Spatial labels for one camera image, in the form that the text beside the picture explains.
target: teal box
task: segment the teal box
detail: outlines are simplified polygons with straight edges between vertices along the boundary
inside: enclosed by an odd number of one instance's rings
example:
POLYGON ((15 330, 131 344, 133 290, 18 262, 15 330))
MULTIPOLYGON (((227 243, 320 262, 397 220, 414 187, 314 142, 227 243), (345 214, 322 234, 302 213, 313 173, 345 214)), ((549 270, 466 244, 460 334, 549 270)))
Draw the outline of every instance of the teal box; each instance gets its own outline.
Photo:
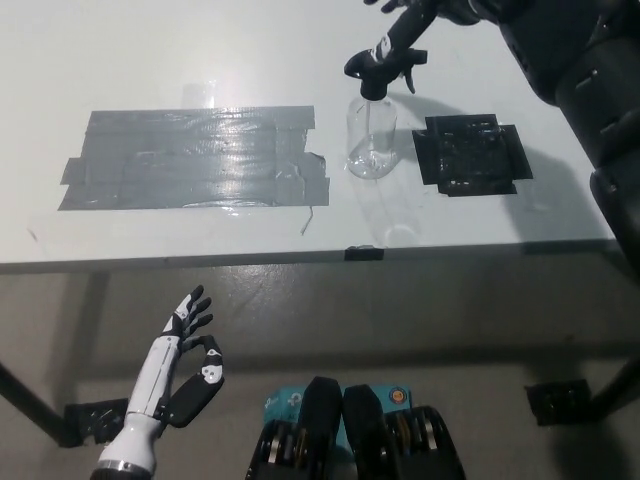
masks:
MULTIPOLYGON (((384 413, 411 408, 411 391, 408 387, 404 385, 370 385, 370 387, 380 400, 384 413)), ((264 404, 264 423, 271 420, 297 422, 305 388, 307 387, 283 387, 270 395, 264 404)), ((336 437, 336 446, 338 447, 336 462, 353 460, 342 419, 336 437)))

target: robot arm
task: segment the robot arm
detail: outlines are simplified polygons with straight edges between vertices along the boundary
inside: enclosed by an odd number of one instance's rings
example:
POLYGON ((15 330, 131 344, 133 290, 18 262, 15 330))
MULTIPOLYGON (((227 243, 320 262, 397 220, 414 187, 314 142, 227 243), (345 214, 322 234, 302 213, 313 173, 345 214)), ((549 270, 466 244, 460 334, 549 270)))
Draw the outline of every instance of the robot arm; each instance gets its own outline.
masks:
MULTIPOLYGON (((374 4, 377 0, 365 0, 374 4)), ((495 24, 529 85, 560 108, 595 168, 591 191, 640 273, 640 3, 637 0, 390 0, 407 6, 372 52, 402 56, 435 16, 495 24)))
POLYGON ((167 425, 186 427, 218 393, 224 377, 222 353, 211 335, 192 336, 213 315, 201 314, 211 299, 200 302, 202 286, 178 305, 147 355, 136 381, 124 428, 107 446, 92 480, 151 479, 156 468, 154 443, 167 425), (197 346, 205 349, 205 360, 195 375, 173 395, 171 384, 182 354, 197 346))

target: black tape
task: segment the black tape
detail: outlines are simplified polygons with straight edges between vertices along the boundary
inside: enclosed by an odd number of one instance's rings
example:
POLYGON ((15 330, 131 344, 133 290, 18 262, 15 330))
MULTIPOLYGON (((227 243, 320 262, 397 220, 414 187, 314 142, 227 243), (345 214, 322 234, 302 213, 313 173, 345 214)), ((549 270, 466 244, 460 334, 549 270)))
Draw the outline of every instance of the black tape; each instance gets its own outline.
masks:
POLYGON ((369 245, 349 247, 344 251, 345 262, 368 262, 371 260, 383 260, 384 249, 369 245))
POLYGON ((513 180, 533 178, 518 132, 495 115, 427 117, 413 132, 422 182, 450 197, 517 193, 513 180))

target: spray nozzle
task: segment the spray nozzle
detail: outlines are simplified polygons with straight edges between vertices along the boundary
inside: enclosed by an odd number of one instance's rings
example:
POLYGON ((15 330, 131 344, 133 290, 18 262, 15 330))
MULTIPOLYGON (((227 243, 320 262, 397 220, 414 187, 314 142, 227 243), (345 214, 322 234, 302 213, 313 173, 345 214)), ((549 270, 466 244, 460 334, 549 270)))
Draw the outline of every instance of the spray nozzle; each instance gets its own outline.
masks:
POLYGON ((411 70, 415 65, 427 63, 425 50, 409 48, 402 52, 391 52, 384 60, 377 60, 371 50, 355 54, 344 66, 344 73, 362 80, 360 93, 371 101, 382 100, 387 96, 387 86, 400 75, 404 75, 411 93, 416 93, 411 70))

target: duct tape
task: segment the duct tape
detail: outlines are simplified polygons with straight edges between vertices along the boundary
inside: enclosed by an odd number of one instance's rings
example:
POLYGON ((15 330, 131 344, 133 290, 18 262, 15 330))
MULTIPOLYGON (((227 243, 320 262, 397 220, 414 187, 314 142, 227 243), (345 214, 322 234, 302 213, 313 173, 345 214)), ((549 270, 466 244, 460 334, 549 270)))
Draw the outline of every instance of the duct tape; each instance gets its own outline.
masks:
POLYGON ((60 210, 329 204, 313 107, 93 112, 60 210))

